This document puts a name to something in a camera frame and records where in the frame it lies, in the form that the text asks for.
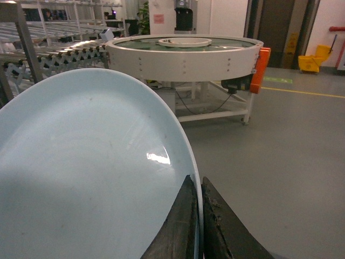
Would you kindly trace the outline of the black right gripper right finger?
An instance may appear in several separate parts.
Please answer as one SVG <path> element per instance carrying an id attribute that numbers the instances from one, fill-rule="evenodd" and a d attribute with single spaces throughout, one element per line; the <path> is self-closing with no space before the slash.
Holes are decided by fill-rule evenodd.
<path id="1" fill-rule="evenodd" d="M 273 258 L 206 177 L 202 195 L 205 258 Z"/>

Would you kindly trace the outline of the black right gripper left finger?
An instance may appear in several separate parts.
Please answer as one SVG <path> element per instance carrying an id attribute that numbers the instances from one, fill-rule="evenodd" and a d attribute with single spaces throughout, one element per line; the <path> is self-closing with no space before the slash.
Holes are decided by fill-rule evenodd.
<path id="1" fill-rule="evenodd" d="M 187 175 L 155 238 L 142 258 L 194 258 L 197 194 Z"/>

